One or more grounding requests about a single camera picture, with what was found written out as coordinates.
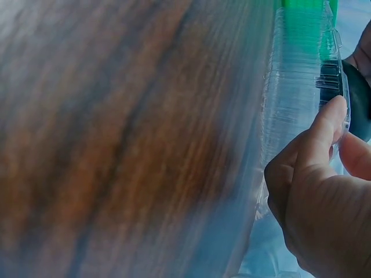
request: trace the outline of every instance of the plastic wrap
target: plastic wrap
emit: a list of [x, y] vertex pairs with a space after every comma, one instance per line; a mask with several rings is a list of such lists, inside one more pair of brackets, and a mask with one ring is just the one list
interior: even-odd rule
[[[312, 9], [280, 8], [275, 18], [262, 109], [262, 167], [312, 124], [318, 111], [337, 95], [347, 100], [344, 131], [350, 124], [350, 100], [328, 3]], [[249, 251], [238, 277], [307, 278], [286, 249], [281, 227], [269, 211], [264, 180]]]

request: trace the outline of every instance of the wooden surface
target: wooden surface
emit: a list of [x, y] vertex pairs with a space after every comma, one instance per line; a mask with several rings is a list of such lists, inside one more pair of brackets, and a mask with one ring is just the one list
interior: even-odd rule
[[272, 3], [0, 2], [0, 277], [237, 272]]

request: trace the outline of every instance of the black object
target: black object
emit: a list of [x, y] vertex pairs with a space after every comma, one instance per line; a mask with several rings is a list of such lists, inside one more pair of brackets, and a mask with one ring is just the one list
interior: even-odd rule
[[[349, 131], [368, 142], [371, 139], [371, 87], [362, 74], [351, 64], [343, 61], [348, 78], [351, 120]], [[343, 96], [343, 80], [337, 61], [324, 61], [316, 87], [321, 90], [320, 107], [332, 98]]]

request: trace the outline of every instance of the finger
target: finger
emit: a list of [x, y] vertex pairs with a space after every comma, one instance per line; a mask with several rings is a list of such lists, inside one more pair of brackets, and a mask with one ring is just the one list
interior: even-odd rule
[[295, 164], [295, 173], [313, 166], [329, 164], [329, 150], [338, 137], [347, 113], [347, 104], [343, 97], [335, 97], [317, 115], [303, 141]]
[[371, 181], [371, 149], [367, 143], [347, 133], [341, 141], [340, 159], [352, 176]]
[[289, 166], [280, 166], [276, 168], [276, 171], [276, 181], [273, 184], [269, 183], [269, 186], [267, 183], [269, 191], [268, 205], [280, 226], [284, 228], [286, 207], [294, 170]]
[[297, 150], [305, 132], [299, 134], [285, 149], [283, 149], [264, 170], [265, 183], [269, 191], [268, 205], [283, 227], [286, 214], [290, 185], [293, 176]]
[[272, 161], [269, 162], [266, 168], [269, 169], [271, 166], [274, 167], [278, 164], [294, 167], [299, 146], [306, 134], [307, 131], [304, 131], [296, 136]]

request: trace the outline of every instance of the blurred wood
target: blurred wood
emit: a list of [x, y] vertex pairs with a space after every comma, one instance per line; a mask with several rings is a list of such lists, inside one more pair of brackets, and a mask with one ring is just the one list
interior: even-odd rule
[[273, 1], [0, 6], [0, 277], [236, 274]]

